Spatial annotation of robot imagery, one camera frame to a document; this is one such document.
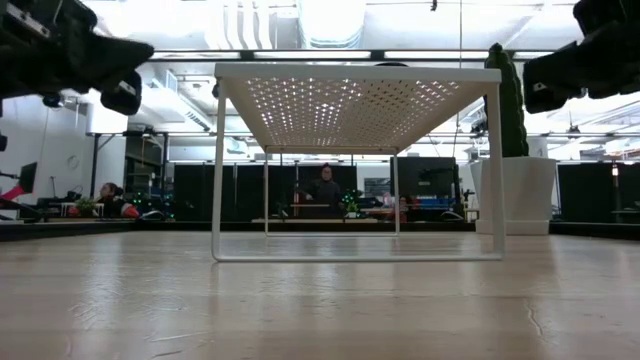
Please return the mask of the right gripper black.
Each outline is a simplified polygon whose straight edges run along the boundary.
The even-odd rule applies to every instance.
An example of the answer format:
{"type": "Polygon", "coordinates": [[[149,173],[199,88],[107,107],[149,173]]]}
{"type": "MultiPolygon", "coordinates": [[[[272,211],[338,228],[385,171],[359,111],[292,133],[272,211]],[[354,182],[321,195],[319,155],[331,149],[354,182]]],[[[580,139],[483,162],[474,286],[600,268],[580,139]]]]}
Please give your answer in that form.
{"type": "Polygon", "coordinates": [[[579,0],[573,16],[588,36],[524,65],[529,113],[559,109],[572,98],[640,92],[640,0],[579,0]]]}

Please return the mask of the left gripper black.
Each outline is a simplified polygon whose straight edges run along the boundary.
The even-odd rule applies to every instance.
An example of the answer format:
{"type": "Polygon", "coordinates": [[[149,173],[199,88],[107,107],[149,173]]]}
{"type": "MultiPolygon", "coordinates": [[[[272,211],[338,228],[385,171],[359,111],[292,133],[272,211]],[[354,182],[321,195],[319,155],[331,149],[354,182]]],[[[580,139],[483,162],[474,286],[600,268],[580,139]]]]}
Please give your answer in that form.
{"type": "Polygon", "coordinates": [[[0,114],[5,99],[65,90],[95,90],[105,108],[136,114],[142,99],[137,68],[154,47],[96,35],[97,23],[80,0],[0,0],[0,114]]]}

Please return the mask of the green cactus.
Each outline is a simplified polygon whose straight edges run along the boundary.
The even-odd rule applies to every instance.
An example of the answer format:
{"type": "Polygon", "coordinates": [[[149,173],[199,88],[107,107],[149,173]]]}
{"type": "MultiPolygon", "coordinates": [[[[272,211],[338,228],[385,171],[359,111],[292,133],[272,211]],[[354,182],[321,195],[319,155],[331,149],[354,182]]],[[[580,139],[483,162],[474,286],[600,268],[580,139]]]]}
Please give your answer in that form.
{"type": "Polygon", "coordinates": [[[502,157],[529,155],[527,131],[524,124],[524,98],[522,84],[512,57],[500,43],[494,43],[484,61],[485,69],[499,69],[502,157]]]}

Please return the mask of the dark shelving rack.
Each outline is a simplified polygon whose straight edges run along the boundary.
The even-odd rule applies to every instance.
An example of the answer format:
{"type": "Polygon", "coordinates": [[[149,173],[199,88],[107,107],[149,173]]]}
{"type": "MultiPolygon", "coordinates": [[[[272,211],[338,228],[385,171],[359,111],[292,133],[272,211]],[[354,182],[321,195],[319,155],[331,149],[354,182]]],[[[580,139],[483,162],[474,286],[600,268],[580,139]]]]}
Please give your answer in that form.
{"type": "Polygon", "coordinates": [[[125,200],[143,221],[167,217],[167,163],[169,137],[154,131],[126,131],[125,200]]]}

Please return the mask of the black room divider panels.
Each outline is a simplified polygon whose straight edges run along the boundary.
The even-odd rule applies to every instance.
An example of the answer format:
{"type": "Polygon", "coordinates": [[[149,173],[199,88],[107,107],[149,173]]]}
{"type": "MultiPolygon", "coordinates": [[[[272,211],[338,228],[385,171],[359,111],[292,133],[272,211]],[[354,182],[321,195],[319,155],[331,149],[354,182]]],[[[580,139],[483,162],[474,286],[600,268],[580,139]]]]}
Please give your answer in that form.
{"type": "Polygon", "coordinates": [[[640,224],[640,164],[561,164],[557,172],[562,220],[640,224]]]}
{"type": "MultiPolygon", "coordinates": [[[[275,219],[321,218],[327,207],[315,193],[320,165],[225,165],[221,220],[249,223],[264,218],[264,205],[275,219]]],[[[174,171],[174,214],[178,221],[209,221],[213,216],[215,166],[178,164],[174,171]]]]}

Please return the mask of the black computer monitor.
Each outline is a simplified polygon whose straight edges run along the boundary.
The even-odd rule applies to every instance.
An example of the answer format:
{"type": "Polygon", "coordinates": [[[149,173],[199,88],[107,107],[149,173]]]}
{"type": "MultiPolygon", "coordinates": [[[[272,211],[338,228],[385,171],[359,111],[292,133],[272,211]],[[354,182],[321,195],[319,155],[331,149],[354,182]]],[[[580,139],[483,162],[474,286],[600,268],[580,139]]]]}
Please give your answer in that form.
{"type": "Polygon", "coordinates": [[[18,185],[24,194],[30,194],[33,192],[37,167],[37,162],[32,162],[21,167],[18,185]]]}

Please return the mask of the person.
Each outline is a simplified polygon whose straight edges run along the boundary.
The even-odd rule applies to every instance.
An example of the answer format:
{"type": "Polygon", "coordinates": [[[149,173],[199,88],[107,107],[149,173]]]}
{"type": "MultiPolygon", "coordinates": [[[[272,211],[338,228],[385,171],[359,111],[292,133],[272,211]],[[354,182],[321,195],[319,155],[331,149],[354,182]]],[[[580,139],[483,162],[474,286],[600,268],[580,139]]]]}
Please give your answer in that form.
{"type": "Polygon", "coordinates": [[[405,224],[409,222],[409,217],[415,211],[415,201],[409,195],[401,195],[398,200],[399,204],[399,222],[405,224]]]}
{"type": "MultiPolygon", "coordinates": [[[[140,217],[136,206],[123,198],[123,189],[112,182],[102,185],[97,198],[92,198],[97,202],[98,216],[103,219],[137,219],[140,217]]],[[[71,217],[81,217],[75,209],[75,203],[67,210],[67,215],[71,217]]]]}
{"type": "Polygon", "coordinates": [[[322,166],[320,177],[303,185],[298,193],[304,198],[304,203],[311,205],[304,211],[310,218],[340,218],[343,203],[342,192],[338,183],[333,179],[333,172],[328,163],[322,166]]]}

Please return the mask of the white hexagonal plant pot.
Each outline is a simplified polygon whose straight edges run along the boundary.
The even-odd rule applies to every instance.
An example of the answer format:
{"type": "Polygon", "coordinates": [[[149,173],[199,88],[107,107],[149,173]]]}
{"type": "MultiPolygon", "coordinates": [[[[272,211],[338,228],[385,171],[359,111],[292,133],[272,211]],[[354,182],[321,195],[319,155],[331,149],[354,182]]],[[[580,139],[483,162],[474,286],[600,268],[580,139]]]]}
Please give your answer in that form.
{"type": "MultiPolygon", "coordinates": [[[[476,232],[492,233],[490,160],[470,165],[479,219],[476,232]]],[[[546,236],[552,217],[556,161],[540,157],[503,159],[505,230],[509,236],[546,236]]]]}

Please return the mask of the small potted plant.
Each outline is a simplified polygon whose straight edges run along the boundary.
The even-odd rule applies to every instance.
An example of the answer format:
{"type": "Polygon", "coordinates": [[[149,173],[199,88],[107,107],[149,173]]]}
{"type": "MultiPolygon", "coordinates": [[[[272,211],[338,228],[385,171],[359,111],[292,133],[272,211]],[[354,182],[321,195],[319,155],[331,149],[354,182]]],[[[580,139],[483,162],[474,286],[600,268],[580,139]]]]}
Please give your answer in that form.
{"type": "Polygon", "coordinates": [[[347,218],[357,218],[359,213],[358,199],[361,192],[357,189],[347,190],[342,198],[347,218]]]}
{"type": "Polygon", "coordinates": [[[97,202],[92,198],[80,198],[75,202],[75,209],[77,213],[84,218],[97,217],[98,207],[97,202]]]}

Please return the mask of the long ceiling light bar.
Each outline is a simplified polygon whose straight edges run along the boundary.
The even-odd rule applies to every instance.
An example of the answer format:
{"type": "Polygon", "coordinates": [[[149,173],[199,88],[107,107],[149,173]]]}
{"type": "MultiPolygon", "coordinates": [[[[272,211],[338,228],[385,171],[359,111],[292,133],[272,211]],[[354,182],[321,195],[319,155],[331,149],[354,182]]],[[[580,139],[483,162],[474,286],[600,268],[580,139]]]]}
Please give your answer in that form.
{"type": "Polygon", "coordinates": [[[157,50],[150,63],[208,62],[483,62],[487,50],[157,50]]]}

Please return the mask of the large black display screen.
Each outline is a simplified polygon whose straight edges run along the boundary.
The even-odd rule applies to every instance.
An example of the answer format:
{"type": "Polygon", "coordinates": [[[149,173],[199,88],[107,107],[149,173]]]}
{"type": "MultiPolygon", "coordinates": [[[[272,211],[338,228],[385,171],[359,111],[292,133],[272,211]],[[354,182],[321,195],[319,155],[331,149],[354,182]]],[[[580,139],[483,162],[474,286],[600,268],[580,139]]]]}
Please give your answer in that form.
{"type": "Polygon", "coordinates": [[[391,191],[410,197],[452,198],[455,168],[455,160],[450,157],[391,158],[391,191]]]}

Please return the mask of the blue and red storage bins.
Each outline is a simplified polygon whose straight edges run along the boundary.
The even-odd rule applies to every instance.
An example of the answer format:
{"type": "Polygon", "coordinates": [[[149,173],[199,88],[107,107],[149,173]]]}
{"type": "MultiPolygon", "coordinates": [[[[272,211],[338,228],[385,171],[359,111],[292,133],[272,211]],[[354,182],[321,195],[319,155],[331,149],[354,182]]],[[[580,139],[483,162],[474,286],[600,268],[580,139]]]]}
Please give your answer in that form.
{"type": "Polygon", "coordinates": [[[416,205],[424,209],[450,209],[456,204],[455,198],[447,197],[435,197],[426,198],[421,197],[416,200],[416,205]]]}

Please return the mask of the white perforated metal shelf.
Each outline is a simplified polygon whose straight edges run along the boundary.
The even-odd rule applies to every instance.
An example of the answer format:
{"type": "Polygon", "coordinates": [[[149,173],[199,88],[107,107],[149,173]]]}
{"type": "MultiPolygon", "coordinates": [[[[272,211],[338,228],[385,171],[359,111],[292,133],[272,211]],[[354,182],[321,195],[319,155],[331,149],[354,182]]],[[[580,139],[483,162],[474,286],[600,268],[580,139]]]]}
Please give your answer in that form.
{"type": "Polygon", "coordinates": [[[497,69],[222,63],[217,99],[211,255],[221,252],[227,108],[234,107],[264,152],[396,157],[480,97],[487,100],[491,234],[480,261],[505,256],[501,73],[497,69]]]}

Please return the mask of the wooden background table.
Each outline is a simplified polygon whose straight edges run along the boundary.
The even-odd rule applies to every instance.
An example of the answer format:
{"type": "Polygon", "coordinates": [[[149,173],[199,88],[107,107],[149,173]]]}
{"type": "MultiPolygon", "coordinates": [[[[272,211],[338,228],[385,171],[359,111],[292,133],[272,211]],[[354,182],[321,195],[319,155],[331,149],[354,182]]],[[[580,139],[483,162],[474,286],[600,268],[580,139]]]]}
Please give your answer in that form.
{"type": "Polygon", "coordinates": [[[325,224],[325,223],[345,223],[345,224],[377,224],[377,219],[371,218],[320,218],[320,219],[306,219],[306,218],[284,218],[284,219],[269,219],[269,224],[285,223],[285,224],[325,224]]]}

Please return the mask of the white ventilation duct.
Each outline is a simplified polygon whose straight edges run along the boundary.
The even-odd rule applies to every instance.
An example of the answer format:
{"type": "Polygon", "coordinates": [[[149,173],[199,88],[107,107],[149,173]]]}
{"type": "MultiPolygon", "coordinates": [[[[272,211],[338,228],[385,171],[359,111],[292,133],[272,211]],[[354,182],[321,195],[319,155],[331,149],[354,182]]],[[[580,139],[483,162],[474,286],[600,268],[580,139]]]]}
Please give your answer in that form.
{"type": "Polygon", "coordinates": [[[355,49],[360,46],[366,0],[296,0],[303,48],[355,49]]]}

